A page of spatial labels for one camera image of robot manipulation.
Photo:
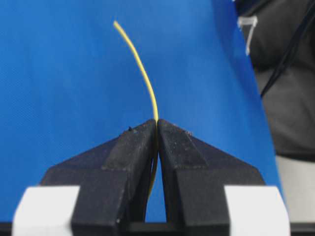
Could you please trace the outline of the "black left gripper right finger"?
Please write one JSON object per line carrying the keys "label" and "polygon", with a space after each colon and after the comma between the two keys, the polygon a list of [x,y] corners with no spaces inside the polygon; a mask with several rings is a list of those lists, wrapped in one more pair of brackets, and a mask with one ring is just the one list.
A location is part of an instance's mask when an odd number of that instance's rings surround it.
{"label": "black left gripper right finger", "polygon": [[167,221],[185,236],[288,236],[288,214],[259,170],[159,120]]}

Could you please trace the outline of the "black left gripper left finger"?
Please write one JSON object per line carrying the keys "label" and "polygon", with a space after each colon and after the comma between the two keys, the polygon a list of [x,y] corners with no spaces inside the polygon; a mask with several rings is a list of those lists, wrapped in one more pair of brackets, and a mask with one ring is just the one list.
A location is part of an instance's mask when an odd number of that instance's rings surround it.
{"label": "black left gripper left finger", "polygon": [[156,153],[156,122],[50,167],[25,190],[14,236],[118,236],[120,225],[145,219]]}

